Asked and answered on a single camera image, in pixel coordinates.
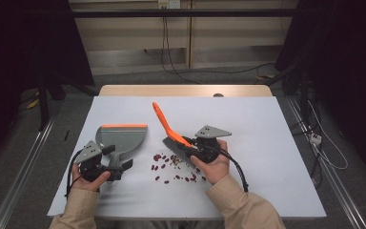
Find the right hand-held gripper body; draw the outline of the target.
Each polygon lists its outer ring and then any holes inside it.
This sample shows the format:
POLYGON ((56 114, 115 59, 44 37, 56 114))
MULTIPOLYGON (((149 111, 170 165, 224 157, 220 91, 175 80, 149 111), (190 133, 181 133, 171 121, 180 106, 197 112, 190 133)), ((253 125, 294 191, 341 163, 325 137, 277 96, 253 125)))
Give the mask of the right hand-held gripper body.
POLYGON ((199 159, 205 163, 215 161, 220 152, 217 139, 222 136, 230 136, 232 133, 210 125, 205 125, 195 133, 195 146, 199 153, 199 159))

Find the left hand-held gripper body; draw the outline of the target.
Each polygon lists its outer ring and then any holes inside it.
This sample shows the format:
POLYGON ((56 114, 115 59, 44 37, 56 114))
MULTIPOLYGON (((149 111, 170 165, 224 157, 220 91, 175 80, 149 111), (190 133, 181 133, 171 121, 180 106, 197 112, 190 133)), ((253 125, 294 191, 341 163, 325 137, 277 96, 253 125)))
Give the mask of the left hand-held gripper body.
POLYGON ((102 149, 91 140, 77 155, 74 162, 79 165, 83 179, 94 181, 105 171, 108 171, 111 175, 107 179, 107 182, 120 180, 123 174, 123 168, 120 166, 111 167, 103 165, 101 162, 103 156, 102 149))

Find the grey dustpan with orange edge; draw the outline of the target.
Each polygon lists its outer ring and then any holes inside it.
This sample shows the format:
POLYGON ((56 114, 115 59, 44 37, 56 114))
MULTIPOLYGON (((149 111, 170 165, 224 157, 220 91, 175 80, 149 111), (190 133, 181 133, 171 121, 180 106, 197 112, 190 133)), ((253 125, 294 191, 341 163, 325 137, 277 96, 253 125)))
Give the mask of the grey dustpan with orange edge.
POLYGON ((108 154, 108 166, 122 167, 124 162, 133 160, 132 152, 143 142, 147 131, 147 124, 104 124, 96 131, 95 140, 102 148, 114 145, 115 151, 108 154))

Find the orange brush with grey bristles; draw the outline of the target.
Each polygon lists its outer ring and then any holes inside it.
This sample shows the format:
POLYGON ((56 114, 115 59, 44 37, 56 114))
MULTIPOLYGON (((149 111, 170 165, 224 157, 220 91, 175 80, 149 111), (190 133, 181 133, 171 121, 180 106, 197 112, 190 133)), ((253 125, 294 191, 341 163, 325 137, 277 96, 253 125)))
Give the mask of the orange brush with grey bristles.
POLYGON ((163 115, 162 110, 156 102, 152 104, 152 107, 167 135, 167 137, 162 140, 164 145, 176 156, 184 160, 189 166, 194 168, 195 165, 191 161, 193 145, 170 127, 166 117, 163 115))

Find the red kidney beans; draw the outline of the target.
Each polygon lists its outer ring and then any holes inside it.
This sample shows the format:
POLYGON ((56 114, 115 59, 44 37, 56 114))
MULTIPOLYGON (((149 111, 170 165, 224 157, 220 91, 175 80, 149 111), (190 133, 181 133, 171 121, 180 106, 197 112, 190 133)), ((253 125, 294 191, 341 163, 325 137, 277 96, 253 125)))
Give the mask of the red kidney beans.
POLYGON ((155 181, 162 181, 164 184, 169 184, 173 181, 197 183, 198 181, 207 180, 199 168, 192 168, 182 159, 182 162, 179 165, 172 165, 172 159, 174 157, 178 156, 155 154, 152 157, 153 163, 151 165, 151 171, 153 172, 153 179, 155 181))

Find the person's right hand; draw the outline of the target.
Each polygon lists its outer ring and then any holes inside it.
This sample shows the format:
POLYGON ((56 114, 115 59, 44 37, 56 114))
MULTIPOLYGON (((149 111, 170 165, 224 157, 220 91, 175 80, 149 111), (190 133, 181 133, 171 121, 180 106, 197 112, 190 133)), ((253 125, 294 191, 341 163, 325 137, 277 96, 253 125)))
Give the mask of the person's right hand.
POLYGON ((211 163, 204 163, 196 156, 191 156, 191 161, 204 173, 206 179, 212 185, 215 185, 230 172, 230 160, 223 155, 219 155, 218 158, 211 163))

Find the person's left hand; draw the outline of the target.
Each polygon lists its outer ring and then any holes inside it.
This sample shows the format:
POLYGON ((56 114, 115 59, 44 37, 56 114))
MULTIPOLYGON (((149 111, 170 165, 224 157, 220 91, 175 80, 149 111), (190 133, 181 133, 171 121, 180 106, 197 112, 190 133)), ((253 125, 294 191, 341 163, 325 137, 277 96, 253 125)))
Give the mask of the person's left hand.
POLYGON ((77 164, 72 165, 71 176, 72 176, 72 185, 71 187, 74 189, 87 190, 92 192, 97 192, 100 186, 107 181, 110 177, 111 173, 105 171, 102 175, 100 175, 94 181, 87 181, 83 179, 81 173, 79 171, 79 166, 77 164))

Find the white table cover sheet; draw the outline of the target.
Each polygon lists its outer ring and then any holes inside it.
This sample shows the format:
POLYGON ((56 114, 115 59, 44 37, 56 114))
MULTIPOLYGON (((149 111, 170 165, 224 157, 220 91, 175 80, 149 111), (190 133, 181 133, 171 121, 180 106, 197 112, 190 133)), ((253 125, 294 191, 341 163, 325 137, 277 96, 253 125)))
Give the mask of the white table cover sheet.
POLYGON ((133 166, 122 178, 100 189, 100 219, 212 220, 220 215, 206 192, 207 181, 155 181, 155 154, 169 155, 156 102, 173 130, 188 137, 205 125, 231 132, 231 173, 245 179, 250 191, 267 199, 287 219, 316 219, 326 213, 310 179, 280 106, 273 96, 177 97, 98 96, 75 147, 81 149, 104 124, 148 125, 145 139, 132 152, 133 166))

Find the wooden table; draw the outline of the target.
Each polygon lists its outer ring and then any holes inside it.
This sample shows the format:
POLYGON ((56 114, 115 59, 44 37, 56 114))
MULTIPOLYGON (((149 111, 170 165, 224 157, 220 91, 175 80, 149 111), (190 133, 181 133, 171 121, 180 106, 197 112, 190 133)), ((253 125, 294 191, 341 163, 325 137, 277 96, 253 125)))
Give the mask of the wooden table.
POLYGON ((105 85, 100 96, 272 96, 265 85, 105 85))

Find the dark metal stand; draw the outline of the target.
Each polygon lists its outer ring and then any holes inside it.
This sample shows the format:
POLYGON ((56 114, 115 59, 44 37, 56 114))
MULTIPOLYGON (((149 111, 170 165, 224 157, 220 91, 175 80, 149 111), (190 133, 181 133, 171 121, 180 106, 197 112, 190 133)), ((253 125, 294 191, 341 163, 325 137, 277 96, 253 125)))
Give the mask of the dark metal stand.
POLYGON ((42 72, 38 76, 38 99, 40 103, 40 127, 43 131, 50 120, 49 104, 47 93, 50 93, 54 100, 63 100, 66 93, 61 85, 61 76, 57 72, 42 72))

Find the dark curtain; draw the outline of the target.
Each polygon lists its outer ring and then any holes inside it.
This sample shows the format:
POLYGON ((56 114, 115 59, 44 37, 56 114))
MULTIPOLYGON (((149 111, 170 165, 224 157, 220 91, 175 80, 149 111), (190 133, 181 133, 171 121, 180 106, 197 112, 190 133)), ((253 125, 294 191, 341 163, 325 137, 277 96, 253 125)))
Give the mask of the dark curtain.
POLYGON ((366 164, 366 0, 298 0, 296 7, 325 18, 306 72, 366 164))
POLYGON ((21 93, 39 77, 52 94, 61 84, 94 84, 69 0, 0 0, 0 143, 21 93))

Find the black horizontal metal bar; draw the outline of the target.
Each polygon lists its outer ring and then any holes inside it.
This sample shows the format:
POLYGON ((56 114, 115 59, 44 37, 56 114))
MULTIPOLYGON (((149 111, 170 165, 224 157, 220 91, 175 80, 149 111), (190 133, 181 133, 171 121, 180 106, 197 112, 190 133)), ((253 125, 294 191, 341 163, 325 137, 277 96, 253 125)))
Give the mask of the black horizontal metal bar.
POLYGON ((287 17, 298 15, 293 9, 259 10, 74 10, 75 18, 113 17, 287 17))

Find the aluminium floor rail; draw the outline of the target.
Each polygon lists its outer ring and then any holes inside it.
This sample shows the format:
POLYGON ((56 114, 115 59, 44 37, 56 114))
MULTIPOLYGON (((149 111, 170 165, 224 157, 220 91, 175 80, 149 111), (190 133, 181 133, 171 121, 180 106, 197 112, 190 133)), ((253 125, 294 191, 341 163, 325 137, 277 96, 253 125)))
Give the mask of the aluminium floor rail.
MULTIPOLYGON (((303 122, 303 118, 301 117, 300 105, 297 103, 295 98, 287 98, 287 102, 296 118, 299 122, 299 126, 301 130, 305 133, 310 130, 311 134, 313 133, 312 128, 303 122)), ((312 151, 314 152, 315 157, 320 165, 322 173, 325 175, 328 180, 332 190, 335 193, 337 200, 339 201, 345 215, 348 220, 351 222, 352 227, 354 229, 366 229, 366 222, 361 215, 356 203, 354 202, 352 196, 346 189, 345 185, 341 181, 340 177, 337 174, 339 170, 338 166, 335 166, 327 157, 323 150, 319 150, 318 146, 310 141, 310 136, 306 133, 304 134, 307 142, 312 147, 312 151)))
POLYGON ((20 172, 17 174, 10 189, 0 204, 0 229, 6 229, 12 212, 23 193, 29 176, 31 175, 31 171, 35 165, 35 162, 42 152, 47 138, 51 133, 54 121, 55 117, 53 116, 49 119, 44 128, 38 132, 38 135, 28 152, 28 156, 26 157, 20 172))

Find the white wall socket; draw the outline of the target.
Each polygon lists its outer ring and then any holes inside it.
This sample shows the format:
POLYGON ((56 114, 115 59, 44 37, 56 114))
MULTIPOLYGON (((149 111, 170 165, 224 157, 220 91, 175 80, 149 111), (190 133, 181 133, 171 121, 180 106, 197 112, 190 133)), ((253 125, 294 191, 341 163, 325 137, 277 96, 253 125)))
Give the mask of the white wall socket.
POLYGON ((158 0, 158 7, 162 10, 179 10, 181 2, 180 0, 158 0))

